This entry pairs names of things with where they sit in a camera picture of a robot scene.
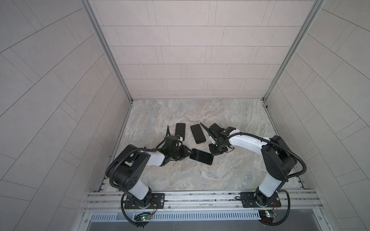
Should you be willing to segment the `aluminium mounting rail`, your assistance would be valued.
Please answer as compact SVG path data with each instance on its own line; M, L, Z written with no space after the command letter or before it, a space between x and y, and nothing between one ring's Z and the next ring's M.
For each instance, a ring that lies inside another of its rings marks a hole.
M226 190L226 191L163 191L164 208L158 211L206 211L206 210L260 210L258 208L244 208L240 199L241 192L254 192L253 190ZM323 205L315 190L287 189L277 193L281 207L265 209L278 209L282 212L288 207L291 209L316 209ZM83 212L120 212L120 201L127 196L122 192L90 193L82 206ZM128 209L129 212L147 211L151 209Z

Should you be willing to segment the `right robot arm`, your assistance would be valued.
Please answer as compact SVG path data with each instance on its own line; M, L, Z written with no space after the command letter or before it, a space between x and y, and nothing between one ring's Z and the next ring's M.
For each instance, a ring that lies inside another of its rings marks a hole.
M262 156L267 174L256 189L253 200L260 207L269 205L269 199L280 189L298 160L285 142L279 137L265 139L253 134L241 132L234 128L210 131L209 136L214 140L210 146L213 155L227 151L229 146L238 146L253 151Z

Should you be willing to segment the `ventilation grille strip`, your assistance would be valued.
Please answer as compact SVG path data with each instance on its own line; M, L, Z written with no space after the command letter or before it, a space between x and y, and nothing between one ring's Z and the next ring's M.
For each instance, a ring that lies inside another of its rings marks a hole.
M216 221L216 220L260 220L260 214L255 210L219 210L219 211L159 211L150 221ZM95 212L92 222L126 222L121 212Z

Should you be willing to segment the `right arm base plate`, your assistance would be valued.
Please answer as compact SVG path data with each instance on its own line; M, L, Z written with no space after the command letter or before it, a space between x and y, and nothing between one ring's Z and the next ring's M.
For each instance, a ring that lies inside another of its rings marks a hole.
M281 207L281 201L277 192L273 193L271 197L266 197L263 193L241 192L240 198L244 208Z

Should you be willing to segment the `circuit board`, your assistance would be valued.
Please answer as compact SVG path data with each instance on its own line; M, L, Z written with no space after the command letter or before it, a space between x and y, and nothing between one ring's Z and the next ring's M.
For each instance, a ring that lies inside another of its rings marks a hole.
M261 222L273 223L275 218L278 216L278 212L272 210L259 210Z
M148 222L152 219L152 213L141 213L135 216L135 221L137 222Z

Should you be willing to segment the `right circuit board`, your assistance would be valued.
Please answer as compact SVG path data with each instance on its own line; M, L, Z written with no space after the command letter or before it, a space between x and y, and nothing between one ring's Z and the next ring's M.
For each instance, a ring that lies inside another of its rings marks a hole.
M272 210L259 210L261 222L273 223L275 218L278 216L278 212Z

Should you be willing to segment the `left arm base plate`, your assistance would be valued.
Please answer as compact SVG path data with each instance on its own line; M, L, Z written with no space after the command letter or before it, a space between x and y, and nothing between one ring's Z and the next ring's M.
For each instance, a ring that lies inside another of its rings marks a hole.
M123 204L125 209L163 209L164 199L164 193L149 192L143 199L128 195L123 199Z

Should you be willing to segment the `left circuit board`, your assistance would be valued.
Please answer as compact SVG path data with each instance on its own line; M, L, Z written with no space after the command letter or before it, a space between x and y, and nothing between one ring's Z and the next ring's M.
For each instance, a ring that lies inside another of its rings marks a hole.
M141 213L135 216L135 221L137 222L148 222L152 219L152 213Z

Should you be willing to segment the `black phone case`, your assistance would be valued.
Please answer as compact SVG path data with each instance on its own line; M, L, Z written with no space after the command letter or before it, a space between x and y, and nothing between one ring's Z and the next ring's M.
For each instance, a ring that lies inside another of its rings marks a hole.
M194 137L196 144L206 142L206 138L204 136L204 133L203 133L203 130L200 124L192 125L190 126L190 129L191 129L191 132L192 132L192 135Z

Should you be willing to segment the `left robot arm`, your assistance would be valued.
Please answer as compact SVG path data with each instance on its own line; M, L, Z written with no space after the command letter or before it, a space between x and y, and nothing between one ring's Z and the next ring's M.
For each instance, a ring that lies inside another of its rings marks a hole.
M105 175L111 187L126 192L134 198L134 204L146 208L151 203L152 190L140 180L145 167L162 167L191 154L192 151L181 140L171 135L154 149L129 144L107 167Z

